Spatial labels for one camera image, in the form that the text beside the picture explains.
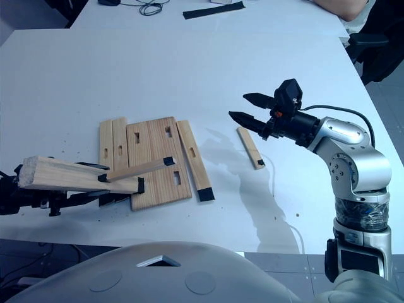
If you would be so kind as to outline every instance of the pine wood piece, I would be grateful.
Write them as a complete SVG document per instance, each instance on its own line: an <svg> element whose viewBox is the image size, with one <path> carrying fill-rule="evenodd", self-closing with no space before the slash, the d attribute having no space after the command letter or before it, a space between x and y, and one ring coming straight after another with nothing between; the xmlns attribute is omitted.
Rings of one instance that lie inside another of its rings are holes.
<svg viewBox="0 0 404 303"><path fill-rule="evenodd" d="M100 123L100 153L98 162L114 171L114 141L112 139L112 120Z"/></svg>
<svg viewBox="0 0 404 303"><path fill-rule="evenodd" d="M137 166L128 167L127 169L116 170L115 172L108 172L106 174L100 175L98 177L98 180L102 182L115 182L128 177L153 172L158 169L165 169L170 165L174 165L175 161L176 160L173 157L157 159L139 164Z"/></svg>
<svg viewBox="0 0 404 303"><path fill-rule="evenodd" d="M198 146L195 142L191 126L187 120L177 122L179 136L185 149L189 166L194 178L196 190L199 194L200 201L214 200L212 187L210 186L208 174L199 153Z"/></svg>
<svg viewBox="0 0 404 303"><path fill-rule="evenodd" d="M55 191L109 190L116 194L138 192L137 178L105 183L98 181L98 176L103 173L104 170L94 167L34 156L24 159L18 186L25 189Z"/></svg>
<svg viewBox="0 0 404 303"><path fill-rule="evenodd" d="M237 132L240 135L242 144L246 148L254 168L262 169L265 166L264 160L259 154L257 147L255 146L255 143L248 132L248 129L239 127L237 128Z"/></svg>
<svg viewBox="0 0 404 303"><path fill-rule="evenodd" d="M145 178L145 193L132 195L132 210L140 210L192 196L184 155L173 117L130 124L128 137L129 165L173 156L177 163L166 169L149 172Z"/></svg>
<svg viewBox="0 0 404 303"><path fill-rule="evenodd" d="M119 118L112 121L114 170L126 169L129 167L126 124L126 118Z"/></svg>

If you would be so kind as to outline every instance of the black strip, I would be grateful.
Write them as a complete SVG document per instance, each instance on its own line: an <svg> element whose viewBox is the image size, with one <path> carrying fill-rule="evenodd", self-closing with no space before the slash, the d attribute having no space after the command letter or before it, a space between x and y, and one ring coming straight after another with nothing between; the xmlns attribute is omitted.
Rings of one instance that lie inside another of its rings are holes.
<svg viewBox="0 0 404 303"><path fill-rule="evenodd" d="M203 201L210 201L210 200L214 200L214 199L215 199L215 196L213 195L212 187L200 189L200 190L198 191L198 194L199 194L199 200L200 200L201 202L203 202Z"/></svg>
<svg viewBox="0 0 404 303"><path fill-rule="evenodd" d="M174 165L174 159L172 157L167 157L163 159L165 166Z"/></svg>
<svg viewBox="0 0 404 303"><path fill-rule="evenodd" d="M98 176L98 181L100 181L100 182L109 182L109 181L107 180L107 174L99 175L99 176Z"/></svg>
<svg viewBox="0 0 404 303"><path fill-rule="evenodd" d="M376 256L341 250L341 264L346 270L365 270L380 274Z"/></svg>
<svg viewBox="0 0 404 303"><path fill-rule="evenodd" d="M182 12L182 14L184 15L185 19L192 19L218 13L224 13L225 11L235 11L242 8L246 7L243 5L242 1L240 1L233 4L217 6L216 8L197 9L196 11L184 11Z"/></svg>
<svg viewBox="0 0 404 303"><path fill-rule="evenodd" d="M138 177L138 194L143 194L145 192L145 178Z"/></svg>

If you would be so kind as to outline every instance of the floor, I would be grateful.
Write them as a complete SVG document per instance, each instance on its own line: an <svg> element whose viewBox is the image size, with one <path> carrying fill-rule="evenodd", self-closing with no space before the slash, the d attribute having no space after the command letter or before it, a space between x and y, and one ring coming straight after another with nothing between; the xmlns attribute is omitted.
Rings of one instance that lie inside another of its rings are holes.
<svg viewBox="0 0 404 303"><path fill-rule="evenodd" d="M2 286L13 285L22 276L51 276L115 248L0 239L0 276L10 273ZM304 301L310 302L315 295L333 288L324 273L323 255L246 252L244 256ZM393 275L394 286L404 295L404 255L393 256Z"/></svg>
<svg viewBox="0 0 404 303"><path fill-rule="evenodd" d="M22 13L22 7L30 9ZM66 24L57 11L44 5L44 0L1 0L0 17L0 45L14 29L64 28ZM366 89L404 162L404 62L381 83L370 83ZM8 275L3 285L8 282L12 285L21 276L47 277L111 249L114 247L74 247L0 239L0 277ZM245 256L304 300L311 300L332 287L324 274L322 255L245 253ZM404 255L394 256L393 266L394 283L404 295Z"/></svg>
<svg viewBox="0 0 404 303"><path fill-rule="evenodd" d="M366 85L366 90L404 163L404 61L382 82Z"/></svg>

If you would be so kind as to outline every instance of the black chair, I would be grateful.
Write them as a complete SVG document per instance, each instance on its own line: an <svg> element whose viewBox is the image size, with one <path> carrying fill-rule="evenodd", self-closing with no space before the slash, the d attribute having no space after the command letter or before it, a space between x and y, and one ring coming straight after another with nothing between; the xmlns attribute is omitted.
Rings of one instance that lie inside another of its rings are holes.
<svg viewBox="0 0 404 303"><path fill-rule="evenodd" d="M404 1L377 0L346 51L353 63L363 63L364 85L389 76L404 59Z"/></svg>
<svg viewBox="0 0 404 303"><path fill-rule="evenodd" d="M51 8L58 10L58 12L68 20L68 24L65 28L70 28L88 0L45 0L45 2Z"/></svg>

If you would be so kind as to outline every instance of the wooden stick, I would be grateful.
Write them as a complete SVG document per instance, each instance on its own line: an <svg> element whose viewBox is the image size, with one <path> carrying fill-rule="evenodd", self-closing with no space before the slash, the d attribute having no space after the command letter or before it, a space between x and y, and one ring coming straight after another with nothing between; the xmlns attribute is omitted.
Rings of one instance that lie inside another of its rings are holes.
<svg viewBox="0 0 404 303"><path fill-rule="evenodd" d="M212 187L210 186L208 174L203 165L201 155L199 154L198 146L196 145L194 135L187 120L177 122L178 132L181 137L182 145L185 149L185 154L191 167L191 172L194 177L196 190L199 194L200 201L214 200Z"/></svg>
<svg viewBox="0 0 404 303"><path fill-rule="evenodd" d="M166 157L150 161L137 166L132 166L127 169L116 170L115 172L109 172L98 177L98 181L101 182L114 182L122 180L128 177L145 174L147 172L154 172L158 169L164 169L167 166L174 165L175 159L173 157Z"/></svg>
<svg viewBox="0 0 404 303"><path fill-rule="evenodd" d="M239 127L237 132L240 135L242 144L247 150L247 153L251 159L252 165L255 169L262 169L265 166L264 160L259 154L253 139L251 138L248 130L246 128Z"/></svg>
<svg viewBox="0 0 404 303"><path fill-rule="evenodd" d="M25 189L51 191L99 191L133 194L141 191L142 182L125 179L113 183L98 181L102 169L40 156L26 158L20 171L18 186Z"/></svg>
<svg viewBox="0 0 404 303"><path fill-rule="evenodd" d="M126 118L113 120L112 132L114 134L114 170L126 169L129 167Z"/></svg>
<svg viewBox="0 0 404 303"><path fill-rule="evenodd" d="M114 142L112 139L112 120L100 123L100 153L98 162L108 166L110 171L114 171Z"/></svg>

